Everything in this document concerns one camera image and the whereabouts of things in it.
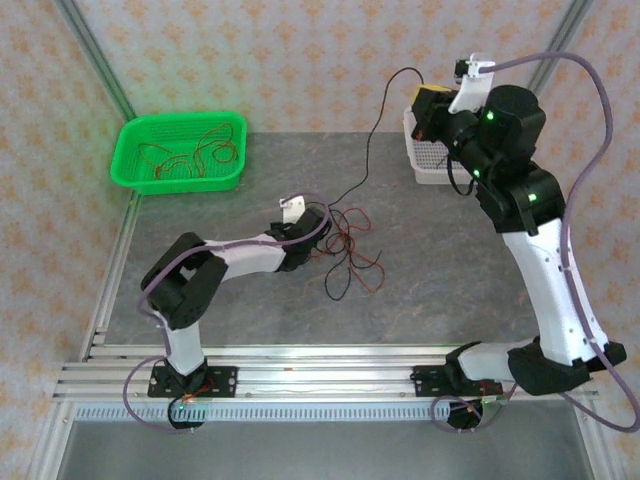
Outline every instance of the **patterned wallpaper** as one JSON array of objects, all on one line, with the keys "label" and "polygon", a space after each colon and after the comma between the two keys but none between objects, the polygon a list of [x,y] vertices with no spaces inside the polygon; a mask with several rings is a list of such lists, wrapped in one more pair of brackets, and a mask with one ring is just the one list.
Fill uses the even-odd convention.
[{"label": "patterned wallpaper", "polygon": [[[80,0],[138,115],[235,110],[253,131],[365,131],[393,72],[544,50],[570,0]],[[524,83],[534,66],[501,76]],[[381,131],[402,129],[405,73]]]},{"label": "patterned wallpaper", "polygon": [[24,478],[126,202],[122,119],[50,0],[0,4],[0,478]]},{"label": "patterned wallpaper", "polygon": [[[574,210],[572,239],[592,306],[629,360],[619,370],[640,394],[640,8],[627,0],[594,2],[570,50],[593,62],[611,97],[614,140],[584,186]],[[599,148],[604,117],[597,92],[579,66],[559,64],[545,88],[547,126],[536,160],[568,187]],[[608,415],[631,424],[631,409],[607,374]],[[640,479],[640,435],[607,436],[622,456],[628,479]]]}]

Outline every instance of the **gray floor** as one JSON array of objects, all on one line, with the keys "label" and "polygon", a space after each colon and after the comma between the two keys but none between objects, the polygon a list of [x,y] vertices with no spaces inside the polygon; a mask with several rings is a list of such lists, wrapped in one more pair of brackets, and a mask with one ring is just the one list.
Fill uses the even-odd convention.
[{"label": "gray floor", "polygon": [[[365,140],[360,133],[253,134],[237,190],[144,198],[107,343],[160,342],[134,304],[140,280],[180,234],[254,236],[281,219],[277,201],[289,193],[318,191],[334,200],[362,177]],[[448,186],[416,184],[401,134],[374,136],[369,180],[340,206],[370,215],[373,230],[357,237],[358,249],[372,257],[382,249],[383,289],[371,296],[354,284],[333,302],[323,286],[331,258],[292,273],[234,279],[203,317],[203,343],[440,344],[536,334],[515,261],[477,200]],[[331,279],[332,289],[340,289],[345,273]]]},{"label": "gray floor", "polygon": [[512,403],[471,435],[428,422],[219,423],[179,436],[76,422],[59,479],[593,478],[571,408],[544,403]]}]

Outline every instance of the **white plastic basket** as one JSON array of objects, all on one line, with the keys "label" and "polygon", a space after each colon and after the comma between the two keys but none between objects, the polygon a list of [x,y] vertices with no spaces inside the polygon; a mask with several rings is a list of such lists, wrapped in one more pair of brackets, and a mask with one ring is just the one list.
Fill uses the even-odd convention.
[{"label": "white plastic basket", "polygon": [[[402,125],[404,126],[407,154],[416,175],[416,182],[423,185],[448,185],[447,147],[441,142],[418,142],[411,138],[411,132],[416,126],[416,119],[411,112],[411,107],[404,110]],[[471,176],[458,162],[453,162],[451,170],[456,183],[468,184],[471,181]]]}]

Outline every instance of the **green basket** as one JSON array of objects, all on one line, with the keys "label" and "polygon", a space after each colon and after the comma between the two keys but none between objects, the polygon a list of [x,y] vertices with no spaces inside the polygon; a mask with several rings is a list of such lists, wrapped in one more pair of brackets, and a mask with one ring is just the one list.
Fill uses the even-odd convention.
[{"label": "green basket", "polygon": [[[203,135],[225,123],[230,124],[233,129],[231,143],[236,148],[237,158],[226,161],[232,158],[231,150],[228,148],[218,150],[218,160],[213,158],[211,150],[202,149],[202,163],[198,165],[203,167],[196,170],[193,153],[198,142]],[[208,135],[202,145],[216,138],[227,140],[231,128],[224,126]],[[170,153],[148,145],[141,147],[141,144],[158,145]],[[111,163],[111,178],[118,185],[133,188],[142,195],[232,190],[238,186],[240,173],[244,169],[246,144],[247,122],[237,113],[184,113],[139,117],[131,120],[120,131]],[[181,157],[179,162],[171,160],[165,163],[167,167],[175,163],[168,171],[157,172],[154,168],[161,166],[170,156],[182,154],[187,156]]]}]

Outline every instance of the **white bracket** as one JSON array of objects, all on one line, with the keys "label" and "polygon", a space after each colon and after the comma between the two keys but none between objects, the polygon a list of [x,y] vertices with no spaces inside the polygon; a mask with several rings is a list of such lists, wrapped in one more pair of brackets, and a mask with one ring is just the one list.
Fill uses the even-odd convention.
[{"label": "white bracket", "polygon": [[280,199],[280,208],[282,209],[282,223],[296,223],[305,211],[304,198],[302,196],[294,197],[288,202],[283,198]]},{"label": "white bracket", "polygon": [[449,105],[449,113],[462,110],[477,112],[487,101],[491,91],[493,73],[480,73],[482,67],[492,67],[496,64],[486,53],[472,53],[466,61],[469,70],[462,76],[460,90]]}]

